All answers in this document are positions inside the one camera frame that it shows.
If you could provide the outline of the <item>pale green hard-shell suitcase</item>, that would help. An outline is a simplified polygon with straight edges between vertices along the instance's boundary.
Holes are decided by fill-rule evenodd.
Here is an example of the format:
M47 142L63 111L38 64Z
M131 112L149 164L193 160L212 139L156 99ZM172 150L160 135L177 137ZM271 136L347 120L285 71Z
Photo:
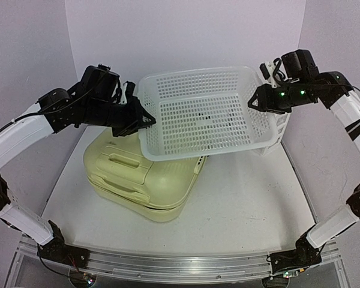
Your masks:
M158 223L179 217L205 161L151 161L143 156L137 134L114 137L109 128L83 155L87 179L99 196Z

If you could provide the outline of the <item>white perforated plastic basket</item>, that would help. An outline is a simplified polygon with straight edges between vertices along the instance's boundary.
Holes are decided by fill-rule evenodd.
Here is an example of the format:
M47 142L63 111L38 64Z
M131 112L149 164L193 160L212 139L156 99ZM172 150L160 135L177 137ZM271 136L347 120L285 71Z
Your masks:
M156 124L139 131L142 154L168 161L264 147L269 130L248 101L262 84L250 67L185 70L146 76L137 96Z

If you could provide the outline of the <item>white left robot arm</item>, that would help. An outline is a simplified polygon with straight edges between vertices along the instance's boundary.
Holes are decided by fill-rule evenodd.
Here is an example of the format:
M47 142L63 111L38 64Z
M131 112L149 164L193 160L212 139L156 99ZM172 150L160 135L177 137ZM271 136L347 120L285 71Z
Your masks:
M128 136L152 126L156 120L133 96L134 83L126 89L91 88L85 92L76 86L56 88L37 100L16 119L0 129L0 171L33 144L57 134L71 125L90 124L112 128L113 135ZM43 258L63 262L73 249L65 243L60 228L18 204L14 188L0 173L0 219L30 236L40 246Z

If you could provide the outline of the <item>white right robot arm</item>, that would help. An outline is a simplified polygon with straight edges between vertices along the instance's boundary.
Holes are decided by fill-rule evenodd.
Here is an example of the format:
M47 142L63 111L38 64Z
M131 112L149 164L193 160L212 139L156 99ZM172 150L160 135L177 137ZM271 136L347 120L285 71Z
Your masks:
M283 141L301 176L324 189L347 188L350 176L359 180L345 204L309 228L293 250L270 256L273 263L309 265L328 241L360 221L360 90L336 71L263 76L248 106L292 117Z

